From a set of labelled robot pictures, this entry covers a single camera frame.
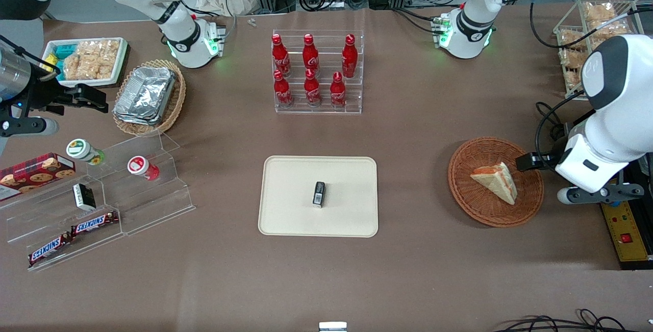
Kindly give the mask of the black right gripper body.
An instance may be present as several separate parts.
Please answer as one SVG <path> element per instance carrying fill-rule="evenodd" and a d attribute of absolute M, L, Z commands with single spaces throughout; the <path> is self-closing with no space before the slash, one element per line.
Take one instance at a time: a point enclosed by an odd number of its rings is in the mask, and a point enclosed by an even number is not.
<path fill-rule="evenodd" d="M 32 81 L 22 95 L 22 106 L 28 111 L 47 110 L 48 106 L 79 107 L 74 99 L 75 89 L 58 81 Z"/>

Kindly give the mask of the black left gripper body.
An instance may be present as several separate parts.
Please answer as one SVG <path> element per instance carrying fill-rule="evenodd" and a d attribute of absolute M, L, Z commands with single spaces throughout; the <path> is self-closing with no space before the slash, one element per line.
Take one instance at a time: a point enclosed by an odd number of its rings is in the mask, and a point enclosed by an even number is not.
<path fill-rule="evenodd" d="M 553 171 L 560 161 L 562 154 L 559 151 L 548 151 L 546 153 L 532 152 L 532 169 L 539 171 Z"/>

